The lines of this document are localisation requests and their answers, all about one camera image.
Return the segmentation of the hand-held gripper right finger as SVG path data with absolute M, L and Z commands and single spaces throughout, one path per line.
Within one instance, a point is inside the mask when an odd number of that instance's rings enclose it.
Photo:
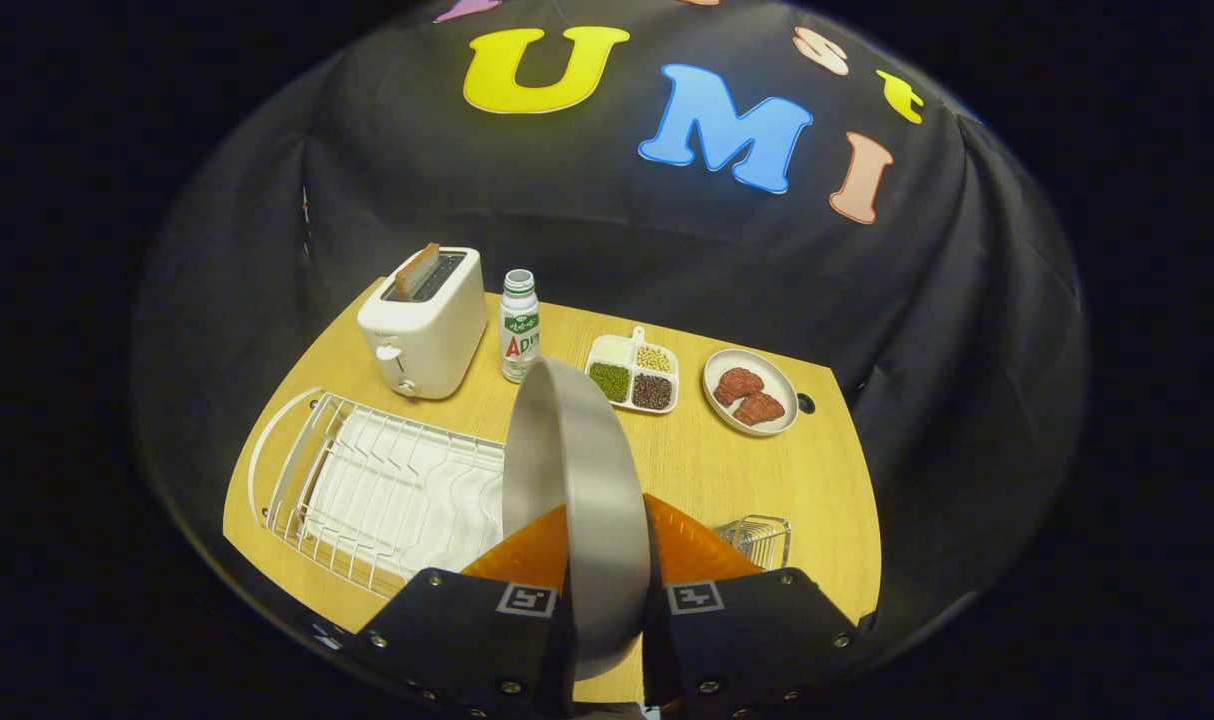
M 670 503 L 643 505 L 643 701 L 660 718 L 802 718 L 849 678 L 863 625 L 802 569 L 759 568 Z

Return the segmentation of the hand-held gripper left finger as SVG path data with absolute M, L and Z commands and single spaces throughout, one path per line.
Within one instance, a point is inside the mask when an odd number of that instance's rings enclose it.
M 561 505 L 463 571 L 420 569 L 357 634 L 357 661 L 456 718 L 569 716 L 569 555 Z

